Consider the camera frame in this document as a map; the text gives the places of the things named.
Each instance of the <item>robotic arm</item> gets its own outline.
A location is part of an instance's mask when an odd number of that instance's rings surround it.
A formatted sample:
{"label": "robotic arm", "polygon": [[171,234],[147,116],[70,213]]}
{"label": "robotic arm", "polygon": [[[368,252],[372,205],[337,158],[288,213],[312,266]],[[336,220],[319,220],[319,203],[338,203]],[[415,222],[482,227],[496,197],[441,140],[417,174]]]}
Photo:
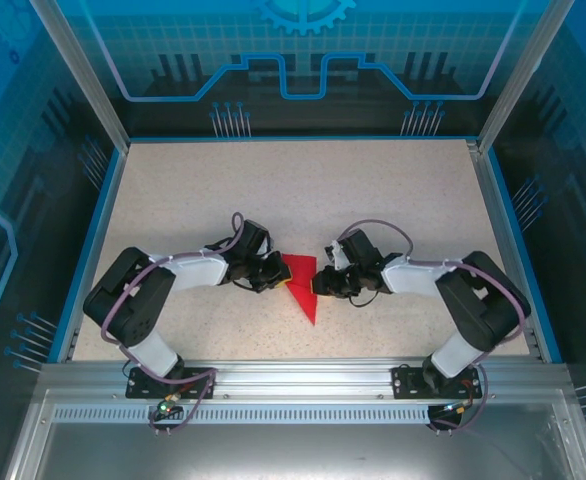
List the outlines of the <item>robotic arm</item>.
{"label": "robotic arm", "polygon": [[352,298],[366,288],[376,294],[411,292],[444,300],[458,330],[426,358],[422,379],[413,380],[423,381],[435,396],[518,327],[514,302],[524,317],[531,313],[524,295],[483,252],[444,262],[417,262],[399,253],[382,257],[360,229],[325,250],[332,264],[313,279],[318,295]]}
{"label": "robotic arm", "polygon": [[[109,323],[109,334],[155,375],[184,378],[182,359],[155,328],[169,293],[227,283],[260,293],[291,278],[280,252],[272,250],[264,227],[246,220],[238,241],[224,251],[222,246],[230,240],[207,245],[201,255],[169,257],[131,292]],[[149,256],[134,247],[124,250],[86,298],[86,315],[101,327],[125,288],[160,258],[164,257]],[[248,283],[239,283],[242,279]]]}

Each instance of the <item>table surface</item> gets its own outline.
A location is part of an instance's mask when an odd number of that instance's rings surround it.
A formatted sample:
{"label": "table surface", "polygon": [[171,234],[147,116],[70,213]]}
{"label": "table surface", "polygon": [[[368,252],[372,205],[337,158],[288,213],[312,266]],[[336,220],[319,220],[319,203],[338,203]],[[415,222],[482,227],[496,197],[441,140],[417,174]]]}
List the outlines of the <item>table surface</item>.
{"label": "table surface", "polygon": [[[96,281],[126,247],[172,254],[229,236],[235,211],[268,228],[283,253],[316,256],[318,269],[324,247],[363,218],[400,225],[413,258],[482,250],[501,265],[464,140],[134,144]],[[406,250],[393,230],[364,229],[383,255]],[[170,295],[159,330],[184,358],[268,360],[425,356],[455,326],[440,298],[380,295],[357,309],[320,297],[313,326],[286,288],[257,295],[225,285]],[[495,353],[528,348],[520,337]],[[85,318],[74,359],[121,358]]]}

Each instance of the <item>blue enclosure wall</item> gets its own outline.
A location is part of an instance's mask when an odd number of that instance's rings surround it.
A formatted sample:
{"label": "blue enclosure wall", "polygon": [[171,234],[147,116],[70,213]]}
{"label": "blue enclosure wall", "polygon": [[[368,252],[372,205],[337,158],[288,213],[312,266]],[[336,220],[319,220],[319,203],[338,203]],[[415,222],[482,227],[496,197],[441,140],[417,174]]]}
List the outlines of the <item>blue enclosure wall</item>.
{"label": "blue enclosure wall", "polygon": [[560,351],[586,384],[586,0],[577,0],[495,152]]}
{"label": "blue enclosure wall", "polygon": [[129,134],[479,133],[547,0],[62,0]]}
{"label": "blue enclosure wall", "polygon": [[112,155],[28,2],[0,2],[0,474],[49,348],[18,314],[55,328]]}

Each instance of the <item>red cloth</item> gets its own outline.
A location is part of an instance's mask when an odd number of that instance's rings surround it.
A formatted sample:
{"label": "red cloth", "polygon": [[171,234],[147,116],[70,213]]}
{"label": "red cloth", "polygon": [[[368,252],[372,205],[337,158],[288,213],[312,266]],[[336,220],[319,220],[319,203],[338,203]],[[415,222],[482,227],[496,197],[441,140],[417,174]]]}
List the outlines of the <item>red cloth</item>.
{"label": "red cloth", "polygon": [[291,270],[291,280],[286,287],[293,294],[308,319],[315,325],[317,295],[311,289],[311,280],[317,273],[317,258],[308,255],[282,255],[284,263]]}

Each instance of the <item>enclosure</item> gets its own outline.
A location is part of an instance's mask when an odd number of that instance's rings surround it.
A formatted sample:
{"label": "enclosure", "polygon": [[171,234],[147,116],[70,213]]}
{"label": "enclosure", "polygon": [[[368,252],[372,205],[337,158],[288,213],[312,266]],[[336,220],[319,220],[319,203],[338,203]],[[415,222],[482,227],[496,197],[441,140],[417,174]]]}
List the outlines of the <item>enclosure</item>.
{"label": "enclosure", "polygon": [[[225,285],[162,311],[218,374],[155,438],[82,303],[123,249],[197,250],[234,211],[318,269],[363,218],[487,252],[532,314],[474,430],[394,398],[455,330],[441,299],[320,297],[312,324]],[[1,0],[0,415],[0,478],[586,478],[586,0]]]}

